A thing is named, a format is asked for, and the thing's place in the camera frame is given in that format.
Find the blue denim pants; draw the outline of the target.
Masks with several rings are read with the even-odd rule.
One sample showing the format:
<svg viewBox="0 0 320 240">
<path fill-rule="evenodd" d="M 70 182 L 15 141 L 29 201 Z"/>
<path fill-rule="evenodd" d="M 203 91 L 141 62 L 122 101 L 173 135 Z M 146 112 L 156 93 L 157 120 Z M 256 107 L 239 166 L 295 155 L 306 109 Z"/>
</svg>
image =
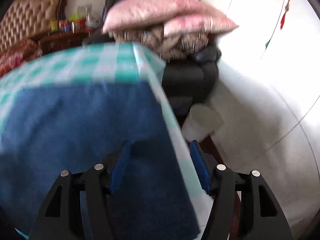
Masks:
<svg viewBox="0 0 320 240">
<path fill-rule="evenodd" d="M 119 239 L 196 238 L 195 211 L 146 82 L 20 91 L 1 133 L 1 207 L 28 234 L 61 171 L 84 172 L 123 145 L 130 158 L 110 197 Z"/>
</svg>

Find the white plastic container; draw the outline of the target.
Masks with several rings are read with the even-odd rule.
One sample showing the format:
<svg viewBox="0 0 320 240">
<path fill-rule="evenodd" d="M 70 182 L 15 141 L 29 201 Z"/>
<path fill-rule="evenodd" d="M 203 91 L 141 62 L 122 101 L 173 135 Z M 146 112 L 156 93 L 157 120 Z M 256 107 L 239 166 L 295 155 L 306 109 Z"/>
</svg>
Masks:
<svg viewBox="0 0 320 240">
<path fill-rule="evenodd" d="M 182 126 L 182 135 L 187 142 L 202 142 L 218 131 L 224 124 L 220 113 L 212 106 L 197 103 L 191 106 Z"/>
</svg>

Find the black leather chair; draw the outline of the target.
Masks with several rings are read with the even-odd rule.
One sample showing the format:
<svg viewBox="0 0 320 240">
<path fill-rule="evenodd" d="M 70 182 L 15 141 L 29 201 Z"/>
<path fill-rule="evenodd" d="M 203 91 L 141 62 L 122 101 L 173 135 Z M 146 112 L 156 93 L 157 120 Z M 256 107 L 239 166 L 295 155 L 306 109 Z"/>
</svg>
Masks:
<svg viewBox="0 0 320 240">
<path fill-rule="evenodd" d="M 110 43 L 113 38 L 101 34 L 105 16 L 110 8 L 121 0 L 105 0 L 100 27 L 82 45 Z M 204 103 L 219 78 L 217 63 L 221 51 L 210 43 L 204 49 L 186 59 L 171 60 L 164 70 L 162 87 L 169 99 L 174 115 L 182 127 L 189 110 L 196 103 Z"/>
</svg>

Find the red floral blanket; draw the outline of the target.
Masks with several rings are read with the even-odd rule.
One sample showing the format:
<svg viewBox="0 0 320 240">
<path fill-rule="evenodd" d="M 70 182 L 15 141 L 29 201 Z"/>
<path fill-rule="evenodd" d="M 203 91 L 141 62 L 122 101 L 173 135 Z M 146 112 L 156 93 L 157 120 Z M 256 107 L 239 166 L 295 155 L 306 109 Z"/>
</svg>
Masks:
<svg viewBox="0 0 320 240">
<path fill-rule="evenodd" d="M 30 39 L 21 40 L 1 52 L 0 75 L 2 77 L 13 69 L 41 56 L 42 49 L 39 44 Z"/>
</svg>

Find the teal white checkered bedsheet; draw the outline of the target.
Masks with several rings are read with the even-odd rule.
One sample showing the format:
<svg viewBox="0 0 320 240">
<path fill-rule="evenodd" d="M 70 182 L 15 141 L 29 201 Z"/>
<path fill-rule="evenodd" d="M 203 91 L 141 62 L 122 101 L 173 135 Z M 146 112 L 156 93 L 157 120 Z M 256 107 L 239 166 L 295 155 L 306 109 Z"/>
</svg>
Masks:
<svg viewBox="0 0 320 240">
<path fill-rule="evenodd" d="M 95 44 L 35 59 L 1 78 L 1 133 L 17 95 L 23 89 L 87 83 L 148 83 L 162 109 L 200 230 L 194 239 L 199 239 L 208 220 L 212 201 L 201 189 L 189 148 L 162 88 L 164 67 L 164 62 L 158 56 L 135 43 Z"/>
</svg>

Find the dark wooden nightstand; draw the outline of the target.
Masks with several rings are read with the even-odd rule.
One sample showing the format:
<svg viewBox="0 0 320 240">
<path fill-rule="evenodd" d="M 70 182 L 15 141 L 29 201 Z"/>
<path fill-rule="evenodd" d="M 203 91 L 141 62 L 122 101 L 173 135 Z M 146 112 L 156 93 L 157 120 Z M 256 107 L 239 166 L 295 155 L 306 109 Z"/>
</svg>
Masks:
<svg viewBox="0 0 320 240">
<path fill-rule="evenodd" d="M 39 46 L 42 50 L 42 54 L 47 55 L 57 51 L 82 46 L 83 40 L 89 38 L 92 33 L 93 30 L 82 29 L 74 32 L 50 34 L 39 40 Z"/>
</svg>

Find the brown patterned folded blanket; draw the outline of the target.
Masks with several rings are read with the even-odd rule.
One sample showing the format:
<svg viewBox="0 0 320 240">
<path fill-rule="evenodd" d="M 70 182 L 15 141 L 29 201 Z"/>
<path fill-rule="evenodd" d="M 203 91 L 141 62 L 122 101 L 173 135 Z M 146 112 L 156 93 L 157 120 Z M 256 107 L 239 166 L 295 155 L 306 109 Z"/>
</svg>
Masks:
<svg viewBox="0 0 320 240">
<path fill-rule="evenodd" d="M 163 25 L 155 25 L 147 29 L 120 30 L 108 33 L 116 43 L 141 43 L 163 60 L 185 59 L 208 45 L 207 33 L 177 34 L 164 36 Z"/>
</svg>

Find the colourful items on nightstand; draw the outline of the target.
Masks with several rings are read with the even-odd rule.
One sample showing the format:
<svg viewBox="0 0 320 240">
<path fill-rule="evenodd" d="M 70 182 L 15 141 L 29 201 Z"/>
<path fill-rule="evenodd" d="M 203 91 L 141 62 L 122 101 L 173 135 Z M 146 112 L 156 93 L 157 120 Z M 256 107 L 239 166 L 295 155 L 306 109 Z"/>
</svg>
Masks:
<svg viewBox="0 0 320 240">
<path fill-rule="evenodd" d="M 55 20 L 50 23 L 50 32 L 76 32 L 78 30 L 92 30 L 99 27 L 101 20 L 97 19 L 92 12 L 92 5 L 77 7 L 76 13 L 66 20 Z"/>
</svg>

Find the pink lower pillow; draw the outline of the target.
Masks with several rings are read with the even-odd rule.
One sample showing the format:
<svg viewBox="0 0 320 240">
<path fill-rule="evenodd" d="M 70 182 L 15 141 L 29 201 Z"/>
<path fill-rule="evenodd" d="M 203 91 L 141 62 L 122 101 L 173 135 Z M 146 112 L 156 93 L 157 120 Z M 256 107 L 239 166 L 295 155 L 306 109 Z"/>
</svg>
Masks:
<svg viewBox="0 0 320 240">
<path fill-rule="evenodd" d="M 169 37 L 187 33 L 218 34 L 233 31 L 238 27 L 225 15 L 210 16 L 201 14 L 183 15 L 173 18 L 164 24 L 163 35 Z"/>
</svg>

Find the pink pillow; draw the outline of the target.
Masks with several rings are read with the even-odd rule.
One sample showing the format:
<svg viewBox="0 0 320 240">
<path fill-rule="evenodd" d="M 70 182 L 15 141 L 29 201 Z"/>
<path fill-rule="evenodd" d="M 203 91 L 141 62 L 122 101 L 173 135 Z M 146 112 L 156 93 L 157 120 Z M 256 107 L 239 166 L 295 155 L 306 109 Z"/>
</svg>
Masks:
<svg viewBox="0 0 320 240">
<path fill-rule="evenodd" d="M 212 5 L 198 0 L 122 0 L 108 11 L 102 33 L 158 24 L 191 13 L 225 16 Z"/>
<path fill-rule="evenodd" d="M 233 31 L 238 27 L 225 15 L 210 16 L 201 14 L 183 15 L 173 18 L 164 24 L 163 35 L 169 37 L 187 33 L 218 34 Z"/>
</svg>

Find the tufted tan leather headboard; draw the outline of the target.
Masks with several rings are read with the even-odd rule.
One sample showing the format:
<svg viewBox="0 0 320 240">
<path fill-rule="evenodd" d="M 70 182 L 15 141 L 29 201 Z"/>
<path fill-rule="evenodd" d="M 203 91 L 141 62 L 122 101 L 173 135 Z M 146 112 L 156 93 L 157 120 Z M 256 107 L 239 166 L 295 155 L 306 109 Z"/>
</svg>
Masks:
<svg viewBox="0 0 320 240">
<path fill-rule="evenodd" d="M 53 21 L 65 20 L 68 0 L 14 0 L 1 20 L 1 51 L 18 41 L 51 30 Z"/>
</svg>

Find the pink upper pillow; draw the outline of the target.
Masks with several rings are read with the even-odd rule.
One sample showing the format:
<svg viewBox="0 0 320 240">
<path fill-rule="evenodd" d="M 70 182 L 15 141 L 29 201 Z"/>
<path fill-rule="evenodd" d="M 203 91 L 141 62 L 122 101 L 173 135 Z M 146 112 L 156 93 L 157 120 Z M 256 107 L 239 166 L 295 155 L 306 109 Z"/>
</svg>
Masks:
<svg viewBox="0 0 320 240">
<path fill-rule="evenodd" d="M 158 24 L 191 13 L 225 16 L 212 5 L 198 0 L 122 0 L 108 11 L 102 33 Z"/>
</svg>

